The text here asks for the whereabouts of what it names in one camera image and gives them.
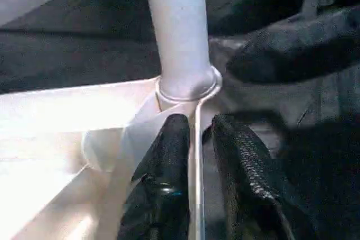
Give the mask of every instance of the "black textured pad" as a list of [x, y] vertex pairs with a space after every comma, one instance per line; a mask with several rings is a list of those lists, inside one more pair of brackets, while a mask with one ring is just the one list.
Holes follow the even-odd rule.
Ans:
[[227, 239], [317, 239], [310, 210], [250, 128], [230, 115], [212, 133], [227, 214]]
[[187, 239], [189, 145], [187, 118], [169, 116], [134, 173], [118, 240]]

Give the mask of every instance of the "white cylinder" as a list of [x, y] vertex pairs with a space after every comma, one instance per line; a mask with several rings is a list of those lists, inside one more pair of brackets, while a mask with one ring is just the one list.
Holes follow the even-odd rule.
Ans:
[[160, 93], [175, 101], [201, 98], [215, 84], [205, 0], [149, 0], [149, 4], [161, 59]]

